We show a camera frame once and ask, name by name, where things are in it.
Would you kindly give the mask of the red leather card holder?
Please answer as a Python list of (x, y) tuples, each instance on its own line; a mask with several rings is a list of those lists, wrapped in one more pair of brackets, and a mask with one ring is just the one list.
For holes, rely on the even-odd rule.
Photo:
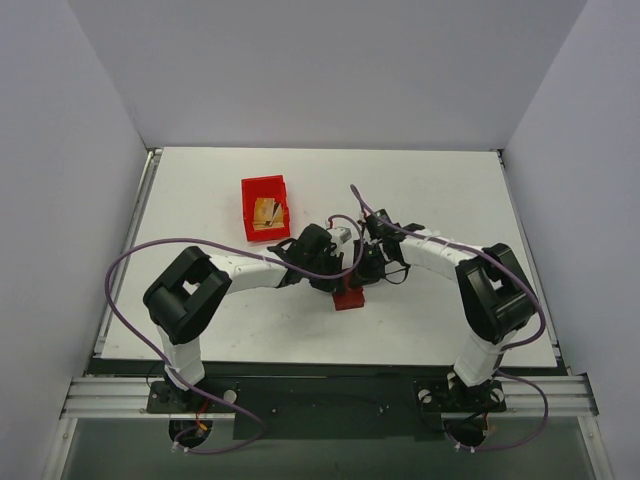
[(348, 279), (332, 293), (332, 299), (336, 311), (362, 308), (365, 305), (364, 289), (361, 286), (352, 287)]

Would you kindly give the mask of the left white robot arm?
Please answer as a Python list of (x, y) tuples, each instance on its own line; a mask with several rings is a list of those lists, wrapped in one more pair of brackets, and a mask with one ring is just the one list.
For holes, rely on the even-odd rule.
[(341, 281), (342, 247), (352, 239), (346, 227), (307, 226), (296, 239), (269, 247), (253, 259), (208, 255), (197, 246), (184, 249), (143, 295), (168, 359), (165, 378), (170, 399), (181, 410), (200, 408), (206, 397), (200, 335), (225, 296), (257, 288), (284, 288), (307, 279), (333, 293)]

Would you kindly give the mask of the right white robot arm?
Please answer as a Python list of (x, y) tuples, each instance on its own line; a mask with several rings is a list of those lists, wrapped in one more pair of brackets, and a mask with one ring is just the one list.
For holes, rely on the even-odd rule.
[(511, 340), (538, 313), (533, 289), (511, 248), (503, 243), (480, 248), (457, 243), (419, 224), (402, 227), (385, 210), (360, 221), (369, 240), (354, 243), (361, 260), (351, 274), (351, 288), (375, 284), (397, 263), (407, 273), (421, 267), (454, 282), (460, 293), (470, 336), (453, 365), (447, 383), (449, 402), (468, 409), (483, 395), (482, 385), (494, 376)]

